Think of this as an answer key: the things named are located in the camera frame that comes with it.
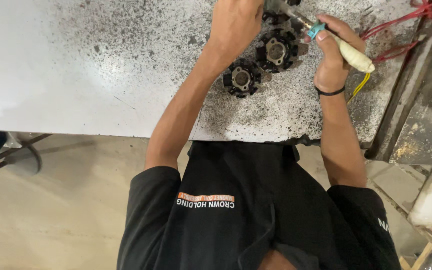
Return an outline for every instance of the right hand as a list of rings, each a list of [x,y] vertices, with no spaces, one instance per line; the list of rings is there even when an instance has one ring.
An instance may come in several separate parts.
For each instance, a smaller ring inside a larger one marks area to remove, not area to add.
[[[264,0],[218,0],[205,49],[226,69],[261,31]]]
[[[327,27],[336,33],[342,40],[364,53],[366,44],[344,21],[330,15],[317,15],[317,18],[327,24]],[[316,42],[324,53],[318,70],[314,75],[314,85],[322,92],[331,93],[344,87],[351,66],[343,59],[339,52],[336,40],[327,30],[316,35]]]

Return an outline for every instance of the white table surface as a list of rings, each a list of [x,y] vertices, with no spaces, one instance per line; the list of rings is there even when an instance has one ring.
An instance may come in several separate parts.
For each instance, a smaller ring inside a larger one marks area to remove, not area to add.
[[[214,2],[0,0],[0,130],[149,137],[208,38]],[[303,0],[299,11],[361,28],[412,11],[408,2]],[[368,54],[404,43],[414,26],[408,21],[369,40]],[[271,28],[263,23],[263,32]],[[253,58],[260,45],[254,41],[243,56]],[[218,79],[190,139],[319,138],[312,77],[321,57],[311,43],[297,68],[273,74],[246,99],[227,94]],[[374,137],[401,63],[378,66],[373,85],[352,102],[361,141]],[[349,86],[362,77],[354,74]]]

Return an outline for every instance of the teal plastic part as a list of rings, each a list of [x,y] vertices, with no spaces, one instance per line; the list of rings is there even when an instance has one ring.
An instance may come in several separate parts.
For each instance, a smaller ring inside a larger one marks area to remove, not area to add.
[[[311,38],[311,40],[314,40],[316,34],[318,34],[319,31],[324,30],[325,27],[326,23],[321,23],[320,21],[315,22],[311,29],[309,29],[308,36]]]

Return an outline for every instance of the red wire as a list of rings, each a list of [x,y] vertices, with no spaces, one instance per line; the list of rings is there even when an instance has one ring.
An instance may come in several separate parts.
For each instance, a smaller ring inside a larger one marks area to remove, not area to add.
[[[373,27],[373,28],[369,29],[368,31],[365,31],[361,35],[361,38],[363,40],[367,40],[368,38],[374,36],[375,34],[377,34],[380,31],[382,31],[383,29],[388,28],[391,25],[398,24],[398,23],[403,22],[403,21],[407,21],[409,19],[418,18],[418,17],[422,17],[425,15],[427,15],[428,18],[432,18],[432,3],[429,3],[428,0],[421,0],[421,1],[422,1],[422,4],[417,4],[414,2],[414,0],[411,0],[409,2],[409,4],[412,7],[417,8],[417,10],[415,10],[409,14],[406,14],[406,15],[402,16],[401,18],[397,18],[393,21],[388,21],[388,22],[382,23],[376,27]],[[397,47],[394,47],[392,49],[389,49],[389,50],[381,53],[381,55],[379,55],[375,59],[373,59],[373,62],[378,63],[378,62],[386,61],[388,59],[396,58],[399,55],[404,54],[404,53],[408,52],[409,50],[411,50],[418,43],[419,43],[419,41],[417,40],[413,43],[409,43],[409,44],[405,44],[402,46],[397,46]]]

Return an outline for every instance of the fingernail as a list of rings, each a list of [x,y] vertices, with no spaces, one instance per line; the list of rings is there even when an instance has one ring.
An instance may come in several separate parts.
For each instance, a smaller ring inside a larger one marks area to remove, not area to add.
[[[329,36],[329,32],[326,30],[322,30],[316,35],[316,38],[318,39],[318,41],[322,41],[326,39],[328,36]]]

